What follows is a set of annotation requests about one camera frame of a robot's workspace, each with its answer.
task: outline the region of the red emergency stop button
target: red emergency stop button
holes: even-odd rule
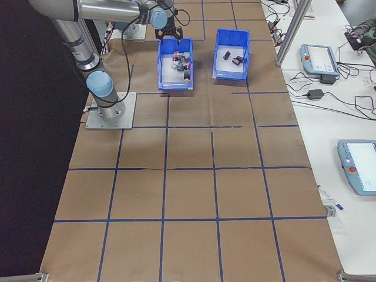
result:
[[[348,171],[351,172],[351,173],[355,173],[357,171],[357,168],[355,166],[350,166],[348,168]]]

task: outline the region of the metal frame post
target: metal frame post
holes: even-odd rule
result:
[[[36,273],[21,276],[9,276],[0,278],[0,282],[47,282],[48,274]]]
[[[345,272],[338,272],[339,282],[376,282],[375,275],[352,275]]]
[[[293,19],[288,26],[286,36],[282,41],[281,48],[278,51],[277,57],[275,59],[276,66],[281,66],[284,58],[290,49],[291,43],[293,43],[295,34],[298,32],[300,24],[306,15],[308,7],[310,6],[312,0],[300,0],[298,7],[296,8]]]

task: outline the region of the brown paper surface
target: brown paper surface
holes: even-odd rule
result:
[[[53,282],[337,281],[260,3],[175,2],[193,20],[194,90],[157,89],[151,27],[146,42],[126,42],[135,128],[86,131],[83,116],[41,271]],[[255,39],[246,82],[212,79],[218,28]],[[122,46],[110,45],[103,61],[125,91]]]

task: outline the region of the power adapter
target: power adapter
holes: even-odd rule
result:
[[[309,90],[307,97],[309,100],[320,100],[324,96],[324,92],[321,89]]]

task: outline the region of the touchscreen display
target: touchscreen display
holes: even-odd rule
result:
[[[376,146],[373,143],[347,143],[364,187],[376,191]]]
[[[312,68],[320,72],[335,72],[330,59],[330,51],[326,47],[308,46],[308,53],[312,63]]]

